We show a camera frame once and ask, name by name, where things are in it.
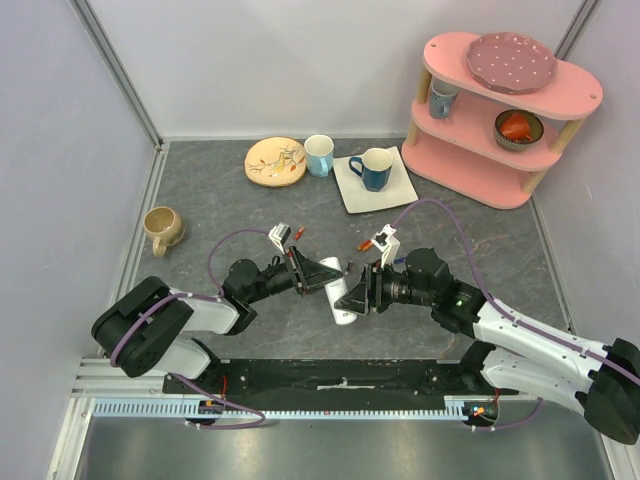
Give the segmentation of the white remote control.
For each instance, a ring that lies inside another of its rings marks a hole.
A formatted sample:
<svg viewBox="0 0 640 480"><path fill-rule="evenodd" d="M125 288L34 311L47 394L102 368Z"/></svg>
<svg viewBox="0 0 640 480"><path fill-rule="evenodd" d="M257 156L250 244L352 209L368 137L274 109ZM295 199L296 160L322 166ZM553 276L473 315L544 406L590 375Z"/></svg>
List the white remote control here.
<svg viewBox="0 0 640 480"><path fill-rule="evenodd" d="M340 273L343 272L337 257L326 257L322 259L320 263L331 269L338 270ZM357 315L355 313L341 310L335 306L336 302L348 292L344 278L341 277L338 280L325 285L324 290L329 301L335 323L338 326L347 326L355 322L357 319Z"/></svg>

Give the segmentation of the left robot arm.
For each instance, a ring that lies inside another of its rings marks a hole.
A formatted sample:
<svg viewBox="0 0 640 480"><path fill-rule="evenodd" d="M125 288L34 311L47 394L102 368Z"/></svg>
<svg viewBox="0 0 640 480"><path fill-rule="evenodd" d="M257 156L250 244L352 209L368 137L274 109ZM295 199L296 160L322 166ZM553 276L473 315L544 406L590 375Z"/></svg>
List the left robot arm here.
<svg viewBox="0 0 640 480"><path fill-rule="evenodd" d="M217 358L196 341L182 339L182 333L238 335L256 318L254 303L290 289L313 294L342 278L340 268L310 260L295 247L264 269L249 259L234 262L221 297L182 292L150 276L99 316L91 335L112 365L131 378L158 368L179 373L196 392L208 393L219 382Z"/></svg>

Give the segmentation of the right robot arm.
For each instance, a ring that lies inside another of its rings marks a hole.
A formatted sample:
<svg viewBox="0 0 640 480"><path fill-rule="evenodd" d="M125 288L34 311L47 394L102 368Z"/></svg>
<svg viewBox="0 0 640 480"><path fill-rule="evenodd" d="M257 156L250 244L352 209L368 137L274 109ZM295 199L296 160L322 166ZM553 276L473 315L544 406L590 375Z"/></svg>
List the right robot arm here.
<svg viewBox="0 0 640 480"><path fill-rule="evenodd" d="M491 386L564 406L622 444L639 439L639 349L622 338L585 339L536 321L456 279L430 248L409 253L397 272L367 265L360 281L333 305L354 315L382 313L394 303L425 306L442 328L474 343L458 381L477 394Z"/></svg>

